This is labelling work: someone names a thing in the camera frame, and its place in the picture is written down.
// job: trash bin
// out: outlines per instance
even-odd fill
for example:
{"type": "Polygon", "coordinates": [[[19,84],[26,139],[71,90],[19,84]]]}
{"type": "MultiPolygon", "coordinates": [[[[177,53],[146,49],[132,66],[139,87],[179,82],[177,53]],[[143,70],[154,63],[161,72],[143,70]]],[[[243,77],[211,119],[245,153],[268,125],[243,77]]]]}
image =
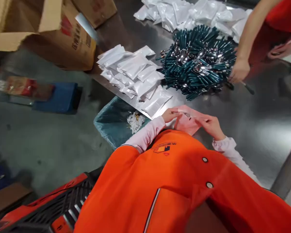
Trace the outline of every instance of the trash bin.
{"type": "MultiPolygon", "coordinates": [[[[132,136],[127,118],[135,111],[136,109],[115,96],[95,117],[94,125],[96,129],[113,149],[118,148],[132,136]]],[[[142,127],[149,121],[150,119],[146,117],[142,127]]]]}

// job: person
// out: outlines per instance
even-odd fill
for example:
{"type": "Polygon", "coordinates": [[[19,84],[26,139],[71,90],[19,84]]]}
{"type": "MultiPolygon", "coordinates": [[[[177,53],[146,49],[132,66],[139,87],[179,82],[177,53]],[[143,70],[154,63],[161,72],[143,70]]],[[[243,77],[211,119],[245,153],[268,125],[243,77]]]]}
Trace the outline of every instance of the person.
{"type": "Polygon", "coordinates": [[[248,17],[240,37],[230,82],[243,81],[255,64],[267,56],[291,54],[291,0],[260,0],[248,17]]]}
{"type": "Polygon", "coordinates": [[[214,151],[163,130],[180,114],[166,110],[113,152],[74,232],[291,232],[291,207],[261,187],[218,119],[197,119],[214,151]]]}

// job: orange jacket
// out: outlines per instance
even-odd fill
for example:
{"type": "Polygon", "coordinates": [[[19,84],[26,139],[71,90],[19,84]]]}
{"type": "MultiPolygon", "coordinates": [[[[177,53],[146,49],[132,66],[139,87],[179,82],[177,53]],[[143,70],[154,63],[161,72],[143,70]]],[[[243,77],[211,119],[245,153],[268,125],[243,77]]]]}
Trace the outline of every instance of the orange jacket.
{"type": "Polygon", "coordinates": [[[291,207],[186,133],[115,150],[81,209],[79,232],[183,232],[205,200],[230,232],[291,232],[291,207]]]}

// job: concrete floor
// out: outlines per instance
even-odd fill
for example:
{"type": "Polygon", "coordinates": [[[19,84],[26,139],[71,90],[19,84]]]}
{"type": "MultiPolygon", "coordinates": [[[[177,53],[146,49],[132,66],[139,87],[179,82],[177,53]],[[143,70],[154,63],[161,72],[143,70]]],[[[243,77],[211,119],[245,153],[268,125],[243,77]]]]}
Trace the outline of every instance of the concrete floor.
{"type": "Polygon", "coordinates": [[[43,196],[106,162],[113,149],[93,125],[113,94],[84,72],[67,72],[26,49],[8,55],[5,69],[45,82],[83,87],[75,115],[44,113],[0,101],[0,161],[12,177],[43,196]]]}

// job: stainless steel table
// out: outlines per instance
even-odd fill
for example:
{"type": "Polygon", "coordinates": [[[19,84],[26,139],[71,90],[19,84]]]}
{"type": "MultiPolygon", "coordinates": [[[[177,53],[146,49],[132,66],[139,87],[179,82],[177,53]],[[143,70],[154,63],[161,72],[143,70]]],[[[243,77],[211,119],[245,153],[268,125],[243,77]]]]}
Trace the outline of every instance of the stainless steel table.
{"type": "MultiPolygon", "coordinates": [[[[156,53],[172,43],[172,34],[152,21],[138,21],[133,14],[143,5],[139,0],[115,0],[118,13],[97,30],[103,49],[121,44],[127,51],[148,45],[156,53]]],[[[261,183],[270,188],[291,151],[291,98],[285,95],[280,80],[291,72],[291,66],[282,61],[272,61],[254,66],[246,82],[256,94],[250,95],[242,86],[234,91],[223,89],[218,95],[199,96],[188,102],[180,91],[169,89],[173,94],[165,109],[186,104],[189,107],[217,116],[223,132],[233,137],[237,150],[243,156],[261,183]]],[[[93,76],[102,86],[135,106],[128,98],[99,75],[93,76]]],[[[211,148],[211,137],[199,130],[197,138],[211,148]]]]}

